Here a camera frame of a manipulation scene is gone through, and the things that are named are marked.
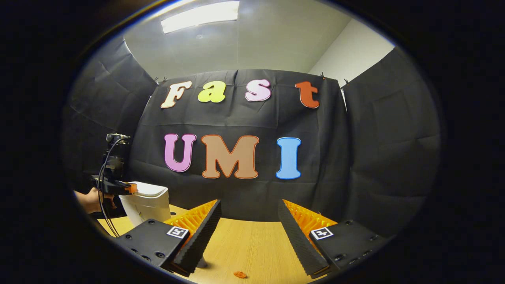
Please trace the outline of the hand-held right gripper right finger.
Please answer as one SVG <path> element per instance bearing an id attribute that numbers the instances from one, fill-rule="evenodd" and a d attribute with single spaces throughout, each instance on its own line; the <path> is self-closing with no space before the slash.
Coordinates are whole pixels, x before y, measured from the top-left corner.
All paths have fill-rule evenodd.
<path id="1" fill-rule="evenodd" d="M 387 245 L 384 237 L 357 221 L 333 221 L 281 199 L 278 217 L 305 273 L 313 279 L 357 266 Z"/>

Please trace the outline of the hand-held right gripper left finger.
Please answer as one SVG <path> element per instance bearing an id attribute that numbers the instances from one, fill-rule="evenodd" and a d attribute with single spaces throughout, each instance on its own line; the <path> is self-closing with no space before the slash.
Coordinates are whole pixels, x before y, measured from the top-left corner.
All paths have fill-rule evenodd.
<path id="1" fill-rule="evenodd" d="M 115 241 L 144 262 L 189 277 L 202 260 L 221 215 L 221 200 L 216 199 L 166 221 L 148 219 Z"/>

